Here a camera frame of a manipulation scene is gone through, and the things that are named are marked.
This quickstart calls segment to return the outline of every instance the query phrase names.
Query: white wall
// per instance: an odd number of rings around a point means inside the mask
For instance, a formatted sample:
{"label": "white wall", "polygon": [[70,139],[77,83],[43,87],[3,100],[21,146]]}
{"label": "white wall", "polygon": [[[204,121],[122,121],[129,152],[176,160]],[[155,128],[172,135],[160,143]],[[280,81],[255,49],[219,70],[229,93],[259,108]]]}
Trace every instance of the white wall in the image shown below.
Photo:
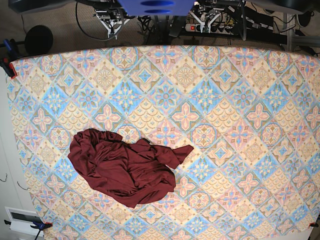
{"label": "white wall", "polygon": [[0,240],[33,240],[35,236],[9,230],[4,220],[10,220],[5,207],[35,211],[19,160],[16,140],[11,123],[5,71],[0,67]]}

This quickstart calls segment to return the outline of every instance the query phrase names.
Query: blue diamond motif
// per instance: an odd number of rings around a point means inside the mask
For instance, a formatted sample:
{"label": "blue diamond motif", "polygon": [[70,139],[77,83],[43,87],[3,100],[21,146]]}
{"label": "blue diamond motif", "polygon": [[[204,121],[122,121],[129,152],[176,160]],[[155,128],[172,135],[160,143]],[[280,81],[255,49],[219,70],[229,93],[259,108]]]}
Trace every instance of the blue diamond motif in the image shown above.
{"label": "blue diamond motif", "polygon": [[67,84],[68,87],[70,87],[74,81],[75,80],[71,76],[67,76],[67,78],[64,80],[65,84]]}
{"label": "blue diamond motif", "polygon": [[268,211],[270,211],[272,209],[272,205],[267,206],[265,209],[267,209]]}
{"label": "blue diamond motif", "polygon": [[139,78],[141,78],[144,83],[146,83],[150,77],[151,75],[145,69],[139,75]]}
{"label": "blue diamond motif", "polygon": [[229,78],[231,78],[231,75],[226,70],[224,70],[223,73],[219,75],[219,77],[226,83]]}
{"label": "blue diamond motif", "polygon": [[27,154],[23,150],[21,150],[19,155],[24,159]]}
{"label": "blue diamond motif", "polygon": [[283,146],[280,150],[279,153],[283,156],[288,150]]}
{"label": "blue diamond motif", "polygon": [[209,212],[209,214],[214,217],[218,212],[216,210],[212,210],[211,212]]}
{"label": "blue diamond motif", "polygon": [[219,151],[217,151],[217,152],[215,153],[215,155],[216,155],[219,159],[221,159],[225,154],[226,154],[226,152],[225,152],[223,149],[221,149],[221,148],[219,148]]}
{"label": "blue diamond motif", "polygon": [[39,206],[39,205],[37,205],[35,209],[36,209],[38,212],[41,212],[42,207],[41,207],[41,206]]}
{"label": "blue diamond motif", "polygon": [[290,82],[291,86],[293,86],[297,82],[297,79],[294,76],[291,76],[288,81]]}
{"label": "blue diamond motif", "polygon": [[147,216],[148,218],[152,219],[152,218],[155,216],[155,214],[154,214],[152,211],[148,211],[148,213],[146,214],[146,216]]}
{"label": "blue diamond motif", "polygon": [[14,89],[15,89],[15,86],[10,82],[8,86],[8,90],[10,91],[10,93],[12,93]]}
{"label": "blue diamond motif", "polygon": [[85,213],[88,214],[90,217],[94,214],[94,212],[90,209],[88,209]]}

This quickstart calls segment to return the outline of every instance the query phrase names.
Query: pink flower motif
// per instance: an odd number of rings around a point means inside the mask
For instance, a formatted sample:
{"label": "pink flower motif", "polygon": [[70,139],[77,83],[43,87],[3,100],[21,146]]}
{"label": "pink flower motif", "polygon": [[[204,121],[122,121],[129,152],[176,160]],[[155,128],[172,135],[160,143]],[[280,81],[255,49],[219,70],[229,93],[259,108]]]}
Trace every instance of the pink flower motif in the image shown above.
{"label": "pink flower motif", "polygon": [[114,129],[114,123],[121,120],[121,116],[113,112],[112,107],[108,104],[104,105],[103,112],[96,115],[95,120],[103,124],[103,128],[107,131]]}
{"label": "pink flower motif", "polygon": [[306,173],[306,169],[302,169],[302,171],[297,175],[294,179],[293,182],[296,184],[296,187],[299,189],[301,186],[308,181],[309,176]]}
{"label": "pink flower motif", "polygon": [[241,226],[237,226],[236,229],[230,232],[228,235],[233,237],[233,240],[238,240],[241,236],[245,235],[247,232],[242,230]]}
{"label": "pink flower motif", "polygon": [[45,185],[42,185],[35,196],[49,208],[52,208],[57,200],[57,196],[51,191],[51,189],[47,188]]}
{"label": "pink flower motif", "polygon": [[167,214],[172,209],[180,204],[180,198],[176,196],[173,192],[168,192],[168,194],[159,201],[155,201],[152,203],[157,209],[161,212]]}
{"label": "pink flower motif", "polygon": [[308,126],[305,124],[305,121],[301,119],[301,121],[288,133],[288,137],[296,147],[296,149],[298,149],[309,134],[310,131],[308,129]]}
{"label": "pink flower motif", "polygon": [[45,111],[40,107],[37,115],[33,118],[33,123],[40,127],[40,130],[45,133],[47,125],[52,123],[52,118],[45,114]]}
{"label": "pink flower motif", "polygon": [[40,132],[34,129],[31,124],[27,125],[24,134],[21,136],[22,141],[27,145],[31,151],[36,151],[40,145],[43,137]]}
{"label": "pink flower motif", "polygon": [[173,148],[181,139],[182,134],[177,127],[167,119],[163,120],[158,127],[149,134],[149,139],[157,144]]}
{"label": "pink flower motif", "polygon": [[280,232],[282,234],[284,234],[289,228],[292,227],[292,224],[290,223],[290,220],[287,219],[284,221],[283,224],[281,224],[280,226],[278,226],[278,230],[280,230]]}
{"label": "pink flower motif", "polygon": [[90,197],[89,201],[103,213],[106,213],[115,202],[112,197],[99,191],[94,191],[94,194]]}
{"label": "pink flower motif", "polygon": [[195,187],[196,185],[194,183],[189,182],[188,178],[186,176],[183,176],[176,184],[174,190],[184,198],[185,196],[187,196],[188,192],[191,192],[193,189],[195,189]]}
{"label": "pink flower motif", "polygon": [[62,231],[62,233],[67,236],[70,240],[74,240],[78,237],[78,233],[76,231],[73,231],[70,226],[66,226],[65,230]]}
{"label": "pink flower motif", "polygon": [[184,230],[180,230],[176,235],[171,237],[173,240],[189,240],[191,239],[190,235],[186,235]]}
{"label": "pink flower motif", "polygon": [[320,122],[320,114],[318,106],[315,106],[311,113],[306,116],[306,120],[311,122],[310,127],[315,129],[317,126],[317,122]]}
{"label": "pink flower motif", "polygon": [[270,115],[264,111],[264,106],[260,102],[255,106],[255,111],[250,112],[246,117],[249,119],[249,121],[254,122],[253,126],[255,129],[259,129],[262,125],[262,122],[266,121]]}
{"label": "pink flower motif", "polygon": [[51,180],[46,182],[46,185],[54,190],[57,194],[60,194],[65,187],[65,184],[62,181],[58,181],[56,175],[51,175]]}
{"label": "pink flower motif", "polygon": [[237,205],[244,197],[242,194],[232,186],[227,190],[217,201],[223,206],[227,211],[230,211],[235,205]]}
{"label": "pink flower motif", "polygon": [[181,111],[177,111],[172,115],[173,120],[180,123],[182,130],[187,131],[191,127],[191,122],[199,119],[199,115],[191,110],[191,106],[185,102],[181,106]]}
{"label": "pink flower motif", "polygon": [[250,172],[245,180],[242,180],[238,183],[238,186],[243,189],[244,194],[250,193],[251,189],[259,184],[259,181],[254,179],[254,175]]}
{"label": "pink flower motif", "polygon": [[118,234],[114,235],[113,238],[115,240],[131,240],[133,239],[132,236],[127,235],[125,230],[120,230]]}
{"label": "pink flower motif", "polygon": [[239,120],[224,136],[239,151],[252,138],[253,132],[245,121]]}

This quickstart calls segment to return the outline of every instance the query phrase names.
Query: crumpled cloth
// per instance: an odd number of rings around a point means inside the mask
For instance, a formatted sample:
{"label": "crumpled cloth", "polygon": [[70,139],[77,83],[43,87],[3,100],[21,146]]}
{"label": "crumpled cloth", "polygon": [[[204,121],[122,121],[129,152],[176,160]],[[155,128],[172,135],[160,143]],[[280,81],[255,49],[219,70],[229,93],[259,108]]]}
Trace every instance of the crumpled cloth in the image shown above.
{"label": "crumpled cloth", "polygon": [[134,208],[173,192],[176,179],[167,166],[175,169],[193,149],[150,145],[144,138],[127,144],[117,133],[87,129],[74,136],[68,158],[92,189]]}

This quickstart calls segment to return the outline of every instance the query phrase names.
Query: patterned tablecloth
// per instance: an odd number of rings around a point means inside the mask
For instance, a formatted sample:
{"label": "patterned tablecloth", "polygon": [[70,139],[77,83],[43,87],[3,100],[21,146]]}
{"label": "patterned tablecloth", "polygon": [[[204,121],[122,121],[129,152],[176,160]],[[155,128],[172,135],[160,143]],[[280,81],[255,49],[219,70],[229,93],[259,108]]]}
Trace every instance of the patterned tablecloth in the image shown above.
{"label": "patterned tablecloth", "polygon": [[[18,60],[13,130],[46,239],[255,240],[320,212],[320,61],[211,46],[119,47]],[[127,208],[92,190],[67,154],[88,128],[193,152],[176,188]]]}

